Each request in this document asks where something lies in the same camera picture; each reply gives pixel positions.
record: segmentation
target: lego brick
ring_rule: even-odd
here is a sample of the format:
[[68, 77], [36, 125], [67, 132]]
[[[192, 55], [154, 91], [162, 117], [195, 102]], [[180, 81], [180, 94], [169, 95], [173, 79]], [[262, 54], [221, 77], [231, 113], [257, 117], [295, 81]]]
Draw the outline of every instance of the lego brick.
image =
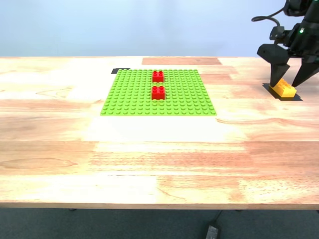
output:
[[164, 82], [164, 72], [163, 71], [153, 71], [152, 81], [153, 82]]
[[283, 78], [277, 83], [277, 85], [271, 87], [271, 89], [273, 89], [282, 98], [293, 98], [297, 92], [297, 90]]
[[165, 100], [165, 87], [153, 86], [152, 87], [152, 100]]
[[[153, 69], [119, 70], [101, 116], [215, 116], [197, 70], [163, 69], [165, 82], [152, 82]], [[165, 87], [165, 100], [152, 100], [152, 87]]]
[[120, 69], [121, 69], [121, 70], [129, 70], [130, 68], [114, 68], [114, 69], [112, 70], [111, 74], [117, 74], [117, 72], [118, 72]]

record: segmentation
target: light patch on table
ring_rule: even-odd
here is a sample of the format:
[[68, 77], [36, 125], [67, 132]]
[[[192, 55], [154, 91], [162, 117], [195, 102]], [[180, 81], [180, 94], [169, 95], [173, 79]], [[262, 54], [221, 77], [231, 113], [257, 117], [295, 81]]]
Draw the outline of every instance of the light patch on table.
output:
[[[0, 203], [154, 204], [156, 185], [155, 176], [6, 176], [0, 177]], [[14, 201], [5, 197], [12, 196], [9, 188], [16, 192]]]
[[[94, 84], [94, 81], [89, 81], [87, 84], [82, 84], [81, 86], [76, 86], [68, 95], [67, 99], [69, 100], [86, 100], [86, 101], [96, 101], [102, 100], [104, 103], [110, 88], [113, 84], [115, 74], [109, 74], [103, 80], [100, 80], [99, 83]], [[99, 106], [97, 115], [100, 114], [101, 107]]]
[[235, 125], [215, 117], [96, 117], [86, 141], [232, 142], [246, 140]]

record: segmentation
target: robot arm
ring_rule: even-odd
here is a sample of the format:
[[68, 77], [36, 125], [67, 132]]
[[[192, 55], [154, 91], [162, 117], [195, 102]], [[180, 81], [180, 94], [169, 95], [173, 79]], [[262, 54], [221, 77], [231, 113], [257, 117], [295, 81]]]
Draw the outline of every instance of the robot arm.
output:
[[[284, 11], [287, 16], [305, 16], [292, 30], [285, 30], [273, 16]], [[257, 16], [252, 21], [269, 19], [277, 26], [270, 33], [274, 44], [263, 44], [257, 54], [271, 64], [270, 85], [274, 87], [289, 69], [290, 58], [301, 58], [302, 66], [292, 86], [296, 87], [319, 72], [319, 0], [286, 0], [285, 6], [270, 16]]]

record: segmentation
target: gray floor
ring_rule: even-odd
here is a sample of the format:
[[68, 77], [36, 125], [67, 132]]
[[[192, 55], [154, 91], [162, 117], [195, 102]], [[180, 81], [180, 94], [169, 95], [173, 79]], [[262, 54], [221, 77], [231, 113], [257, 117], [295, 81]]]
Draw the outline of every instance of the gray floor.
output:
[[[0, 239], [203, 239], [218, 211], [0, 209]], [[316, 211], [223, 211], [221, 239], [317, 239]]]

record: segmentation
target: yellow lego brick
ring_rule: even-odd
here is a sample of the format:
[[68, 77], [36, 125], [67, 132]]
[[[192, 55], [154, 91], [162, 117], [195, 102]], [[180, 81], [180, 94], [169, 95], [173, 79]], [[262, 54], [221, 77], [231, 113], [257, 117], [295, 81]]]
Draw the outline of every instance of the yellow lego brick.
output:
[[270, 86], [270, 88], [273, 89], [282, 98], [293, 98], [295, 97], [295, 94], [297, 92], [297, 90], [283, 78], [280, 79], [277, 85], [275, 85], [274, 87]]

